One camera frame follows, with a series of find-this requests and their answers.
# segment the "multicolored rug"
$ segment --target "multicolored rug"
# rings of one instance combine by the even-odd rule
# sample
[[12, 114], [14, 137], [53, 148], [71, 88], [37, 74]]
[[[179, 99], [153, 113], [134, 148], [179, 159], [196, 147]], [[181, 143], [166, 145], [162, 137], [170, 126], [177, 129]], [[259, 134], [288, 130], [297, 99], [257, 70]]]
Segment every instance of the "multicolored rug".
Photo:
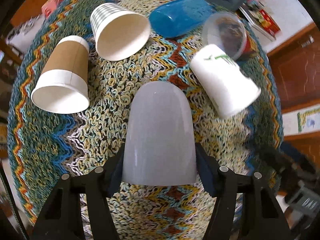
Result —
[[[122, 61], [109, 62], [97, 55], [89, 22], [95, 7], [115, 2], [148, 16], [169, 1], [65, 0], [44, 22], [19, 68], [8, 118], [8, 149], [15, 183], [33, 223], [59, 176], [66, 171], [74, 176], [87, 174], [117, 153], [126, 136], [130, 103], [146, 82], [161, 80], [179, 87], [192, 109], [196, 142], [237, 173], [263, 168], [249, 150], [253, 143], [277, 147], [282, 141], [274, 79], [267, 57], [248, 26], [257, 56], [239, 65], [262, 93], [249, 108], [225, 120], [217, 117], [189, 68], [188, 62], [202, 47], [201, 28], [175, 39], [164, 39], [153, 32], [141, 51]], [[90, 45], [90, 106], [77, 114], [52, 114], [35, 107], [30, 95], [53, 48], [68, 35], [82, 36]], [[270, 168], [264, 170], [274, 184], [275, 173]], [[193, 185], [179, 187], [122, 183], [120, 192], [108, 199], [121, 239], [202, 239], [214, 202], [199, 178]], [[85, 195], [81, 203], [90, 239]]]

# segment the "wooden door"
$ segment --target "wooden door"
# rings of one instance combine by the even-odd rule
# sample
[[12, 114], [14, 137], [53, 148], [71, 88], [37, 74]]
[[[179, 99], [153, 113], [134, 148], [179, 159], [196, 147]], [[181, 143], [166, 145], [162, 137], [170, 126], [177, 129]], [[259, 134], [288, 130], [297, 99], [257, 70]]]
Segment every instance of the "wooden door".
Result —
[[320, 168], [320, 132], [286, 136], [284, 140], [290, 142]]
[[268, 57], [282, 109], [320, 98], [320, 31], [314, 24]]

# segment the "brown paper cup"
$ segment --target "brown paper cup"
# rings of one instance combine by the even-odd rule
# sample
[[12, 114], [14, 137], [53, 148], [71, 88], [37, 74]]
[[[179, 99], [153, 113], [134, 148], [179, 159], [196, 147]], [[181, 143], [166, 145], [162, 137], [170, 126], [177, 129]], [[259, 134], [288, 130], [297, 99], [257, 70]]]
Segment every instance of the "brown paper cup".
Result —
[[89, 45], [79, 36], [63, 38], [50, 55], [35, 89], [32, 102], [57, 114], [72, 114], [89, 106]]

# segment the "metal screw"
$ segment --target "metal screw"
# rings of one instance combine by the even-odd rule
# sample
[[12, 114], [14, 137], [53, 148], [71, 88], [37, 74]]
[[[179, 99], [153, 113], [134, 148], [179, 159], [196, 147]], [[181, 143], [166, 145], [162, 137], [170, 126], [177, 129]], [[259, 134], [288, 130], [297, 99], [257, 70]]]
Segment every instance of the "metal screw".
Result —
[[70, 175], [68, 173], [65, 173], [61, 176], [61, 179], [66, 180], [69, 179]]
[[229, 168], [227, 166], [220, 166], [219, 170], [222, 172], [227, 172]]
[[103, 172], [103, 168], [102, 167], [97, 167], [97, 168], [94, 169], [94, 172], [95, 173], [101, 173], [101, 172]]
[[261, 178], [262, 178], [262, 174], [261, 174], [260, 172], [255, 172], [253, 175], [254, 175], [255, 178], [257, 178], [257, 179], [261, 179]]
[[303, 182], [302, 180], [299, 180], [299, 181], [298, 181], [298, 186], [299, 186], [299, 187], [304, 187], [305, 184], [304, 184], [304, 182]]

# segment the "striped paper cup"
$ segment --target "striped paper cup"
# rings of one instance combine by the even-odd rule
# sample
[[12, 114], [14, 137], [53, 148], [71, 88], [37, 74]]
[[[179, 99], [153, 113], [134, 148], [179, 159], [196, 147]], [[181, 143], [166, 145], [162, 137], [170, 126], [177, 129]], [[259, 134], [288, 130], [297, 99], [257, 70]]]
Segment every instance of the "striped paper cup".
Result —
[[104, 3], [90, 16], [96, 51], [100, 57], [117, 61], [138, 52], [150, 36], [149, 20], [114, 3]]

